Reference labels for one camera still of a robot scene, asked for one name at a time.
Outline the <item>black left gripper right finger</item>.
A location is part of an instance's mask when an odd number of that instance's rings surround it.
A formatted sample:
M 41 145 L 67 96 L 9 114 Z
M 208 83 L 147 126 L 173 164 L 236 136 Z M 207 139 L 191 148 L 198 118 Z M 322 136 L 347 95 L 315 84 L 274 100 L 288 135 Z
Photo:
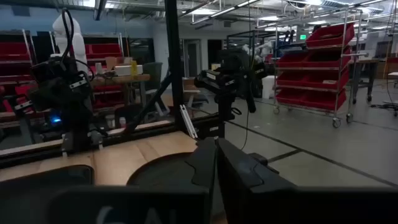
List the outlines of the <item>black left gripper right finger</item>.
M 228 224 L 398 224 L 398 190 L 299 187 L 225 139 L 218 178 Z

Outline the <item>black round plate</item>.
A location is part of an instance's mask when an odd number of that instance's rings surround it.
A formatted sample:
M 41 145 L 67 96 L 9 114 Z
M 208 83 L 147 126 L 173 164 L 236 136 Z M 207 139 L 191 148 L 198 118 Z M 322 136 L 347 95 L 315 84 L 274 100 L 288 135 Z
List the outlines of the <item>black round plate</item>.
M 187 187 L 192 185 L 199 157 L 193 152 L 180 152 L 158 157 L 136 170 L 126 185 L 143 187 Z

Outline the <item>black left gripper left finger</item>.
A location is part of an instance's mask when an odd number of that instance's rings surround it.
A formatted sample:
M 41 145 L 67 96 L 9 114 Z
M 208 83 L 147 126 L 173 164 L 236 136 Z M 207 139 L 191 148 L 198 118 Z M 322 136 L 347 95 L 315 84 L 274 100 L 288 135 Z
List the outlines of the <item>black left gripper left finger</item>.
M 46 211 L 48 224 L 210 224 L 216 167 L 211 138 L 193 151 L 200 165 L 187 187 L 81 185 L 60 191 Z

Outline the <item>low rack with red bins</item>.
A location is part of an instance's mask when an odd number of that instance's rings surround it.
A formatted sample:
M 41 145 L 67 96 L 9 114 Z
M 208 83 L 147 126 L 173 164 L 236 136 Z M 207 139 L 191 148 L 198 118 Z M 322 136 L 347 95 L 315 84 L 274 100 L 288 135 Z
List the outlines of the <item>low rack with red bins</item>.
M 121 33 L 84 34 L 86 58 L 88 65 L 96 72 L 101 64 L 103 71 L 107 69 L 106 57 L 122 57 L 124 55 Z M 94 109 L 110 108 L 124 103 L 123 86 L 115 84 L 111 79 L 102 79 L 102 83 L 94 86 Z

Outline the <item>black tray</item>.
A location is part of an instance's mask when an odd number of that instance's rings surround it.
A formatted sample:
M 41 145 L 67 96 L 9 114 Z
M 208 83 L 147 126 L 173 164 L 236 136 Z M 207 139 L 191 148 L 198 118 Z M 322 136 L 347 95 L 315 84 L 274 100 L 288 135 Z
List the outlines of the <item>black tray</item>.
M 74 165 L 1 181 L 0 190 L 41 189 L 56 185 L 93 185 L 94 179 L 94 168 Z

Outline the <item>dark green trash bin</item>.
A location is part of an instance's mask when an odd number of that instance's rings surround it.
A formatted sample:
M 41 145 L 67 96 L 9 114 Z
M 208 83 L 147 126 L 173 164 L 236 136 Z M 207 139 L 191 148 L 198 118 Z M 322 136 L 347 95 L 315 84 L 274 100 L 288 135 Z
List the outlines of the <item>dark green trash bin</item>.
M 161 83 L 162 62 L 150 62 L 143 65 L 144 74 L 149 74 L 150 78 L 145 82 L 146 90 L 157 90 Z

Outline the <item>white bin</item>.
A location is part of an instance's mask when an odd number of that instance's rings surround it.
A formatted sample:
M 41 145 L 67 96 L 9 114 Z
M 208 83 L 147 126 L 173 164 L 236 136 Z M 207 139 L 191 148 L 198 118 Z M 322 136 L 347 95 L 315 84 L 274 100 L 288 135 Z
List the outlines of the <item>white bin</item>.
M 275 76 L 269 75 L 262 79 L 262 98 L 271 99 L 274 97 Z

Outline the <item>black table edge frame rail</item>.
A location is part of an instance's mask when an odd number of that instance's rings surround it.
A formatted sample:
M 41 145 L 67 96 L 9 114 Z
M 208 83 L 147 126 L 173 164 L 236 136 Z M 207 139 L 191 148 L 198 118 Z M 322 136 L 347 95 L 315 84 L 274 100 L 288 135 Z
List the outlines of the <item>black table edge frame rail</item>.
M 114 129 L 103 138 L 101 145 L 112 146 L 179 130 L 176 124 L 167 121 L 141 124 L 131 134 L 125 134 L 123 129 Z M 0 151 L 0 169 L 59 157 L 62 153 L 62 139 L 2 150 Z

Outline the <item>black upright frame post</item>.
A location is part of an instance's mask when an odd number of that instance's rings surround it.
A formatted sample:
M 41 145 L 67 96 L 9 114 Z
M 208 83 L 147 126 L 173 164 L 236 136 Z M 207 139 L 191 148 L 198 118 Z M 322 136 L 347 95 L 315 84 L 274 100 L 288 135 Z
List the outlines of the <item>black upright frame post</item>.
M 180 42 L 178 31 L 177 0 L 165 0 L 165 18 L 169 48 L 169 72 L 172 81 L 175 126 L 184 129 L 183 118 L 179 106 L 183 103 L 182 76 L 180 71 Z

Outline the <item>tall rack with red bins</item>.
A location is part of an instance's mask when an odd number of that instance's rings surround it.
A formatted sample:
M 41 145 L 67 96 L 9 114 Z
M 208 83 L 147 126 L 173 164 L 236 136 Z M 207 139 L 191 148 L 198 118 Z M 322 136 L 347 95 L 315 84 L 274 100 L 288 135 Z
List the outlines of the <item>tall rack with red bins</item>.
M 19 125 L 8 99 L 26 93 L 35 83 L 30 68 L 37 63 L 30 31 L 0 30 L 0 128 Z

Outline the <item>dark rolling table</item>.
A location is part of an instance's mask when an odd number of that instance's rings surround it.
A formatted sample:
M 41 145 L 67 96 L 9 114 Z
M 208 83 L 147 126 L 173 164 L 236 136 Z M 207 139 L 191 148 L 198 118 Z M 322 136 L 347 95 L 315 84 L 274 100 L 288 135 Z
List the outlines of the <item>dark rolling table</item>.
M 379 63 L 379 60 L 371 59 L 371 60 L 360 60 L 353 65 L 352 81 L 351 81 L 351 90 L 352 90 L 351 102 L 353 105 L 355 105 L 357 102 L 359 81 L 360 81 L 361 72 L 363 71 L 363 69 L 368 76 L 368 84 L 367 84 L 368 91 L 366 93 L 366 102 L 367 103 L 372 102 L 372 99 L 373 99 L 372 92 L 373 92 L 374 81 L 375 81 L 376 75 L 377 75 L 378 63 Z

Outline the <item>white box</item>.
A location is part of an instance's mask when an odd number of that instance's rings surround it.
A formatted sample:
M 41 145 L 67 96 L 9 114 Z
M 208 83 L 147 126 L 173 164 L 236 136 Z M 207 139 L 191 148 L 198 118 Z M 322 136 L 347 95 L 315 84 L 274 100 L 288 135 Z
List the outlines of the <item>white box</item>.
M 123 77 L 123 76 L 132 76 L 131 75 L 131 66 L 130 65 L 117 65 L 114 68 L 116 76 Z M 142 65 L 137 66 L 137 75 L 143 74 Z

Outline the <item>wooden workbench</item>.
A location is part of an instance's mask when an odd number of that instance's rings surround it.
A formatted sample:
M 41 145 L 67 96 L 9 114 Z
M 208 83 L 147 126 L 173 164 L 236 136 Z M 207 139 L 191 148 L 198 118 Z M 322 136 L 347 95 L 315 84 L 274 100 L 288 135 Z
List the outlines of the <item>wooden workbench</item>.
M 121 77 L 97 75 L 91 81 L 95 97 L 93 107 L 98 109 L 134 103 L 135 100 L 131 99 L 135 90 L 132 87 L 133 83 L 139 84 L 140 102 L 145 105 L 147 103 L 145 82 L 149 80 L 149 74 L 128 75 Z

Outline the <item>silver metal bracket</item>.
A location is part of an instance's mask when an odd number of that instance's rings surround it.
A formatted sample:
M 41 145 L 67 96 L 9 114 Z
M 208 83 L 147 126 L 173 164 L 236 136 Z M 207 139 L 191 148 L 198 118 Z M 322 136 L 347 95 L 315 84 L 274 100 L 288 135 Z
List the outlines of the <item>silver metal bracket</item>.
M 197 139 L 198 138 L 197 132 L 196 132 L 195 127 L 190 119 L 189 113 L 188 113 L 185 105 L 180 105 L 180 112 L 182 114 L 182 118 L 184 120 L 184 123 L 185 123 L 185 126 L 186 126 L 189 136 L 193 139 Z

